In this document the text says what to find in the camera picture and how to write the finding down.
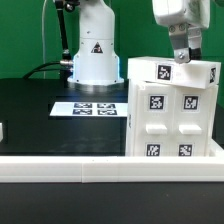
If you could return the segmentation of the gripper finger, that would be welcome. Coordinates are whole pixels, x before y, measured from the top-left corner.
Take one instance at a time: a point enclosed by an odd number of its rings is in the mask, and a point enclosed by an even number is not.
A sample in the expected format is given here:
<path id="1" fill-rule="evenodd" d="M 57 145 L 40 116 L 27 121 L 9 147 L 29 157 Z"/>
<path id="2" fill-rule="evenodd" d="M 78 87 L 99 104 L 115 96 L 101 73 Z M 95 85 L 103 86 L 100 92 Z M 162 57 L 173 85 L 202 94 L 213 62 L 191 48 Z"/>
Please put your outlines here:
<path id="1" fill-rule="evenodd" d="M 188 30 L 188 43 L 190 48 L 190 59 L 200 60 L 202 58 L 202 33 L 198 27 L 190 27 Z"/>
<path id="2" fill-rule="evenodd" d="M 179 64 L 188 63 L 190 61 L 188 24 L 180 23 L 171 25 L 168 31 L 175 62 Z"/>

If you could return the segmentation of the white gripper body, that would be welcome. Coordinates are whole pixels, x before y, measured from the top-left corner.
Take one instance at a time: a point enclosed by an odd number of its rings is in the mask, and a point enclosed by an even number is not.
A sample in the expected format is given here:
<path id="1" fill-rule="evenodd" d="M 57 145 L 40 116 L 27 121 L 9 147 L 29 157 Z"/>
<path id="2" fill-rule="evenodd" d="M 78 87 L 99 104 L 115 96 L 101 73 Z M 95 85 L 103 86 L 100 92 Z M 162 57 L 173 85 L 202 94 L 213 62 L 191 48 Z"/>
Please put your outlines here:
<path id="1" fill-rule="evenodd" d="M 161 26 L 188 23 L 202 29 L 210 24 L 210 0 L 152 0 L 156 22 Z"/>

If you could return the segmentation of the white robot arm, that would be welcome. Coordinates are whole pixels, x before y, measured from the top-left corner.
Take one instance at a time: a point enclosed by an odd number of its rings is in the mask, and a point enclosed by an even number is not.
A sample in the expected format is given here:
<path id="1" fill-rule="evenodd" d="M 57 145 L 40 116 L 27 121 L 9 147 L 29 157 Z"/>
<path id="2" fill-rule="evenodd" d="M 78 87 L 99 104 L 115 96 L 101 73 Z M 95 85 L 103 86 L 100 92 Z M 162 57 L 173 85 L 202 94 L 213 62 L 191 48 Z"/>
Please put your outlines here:
<path id="1" fill-rule="evenodd" d="M 157 24 L 168 29 L 174 60 L 188 63 L 201 56 L 200 35 L 210 23 L 210 0 L 152 0 Z M 104 0 L 81 0 L 79 50 L 71 59 L 71 87 L 87 91 L 122 86 L 119 57 L 114 51 L 115 15 Z"/>

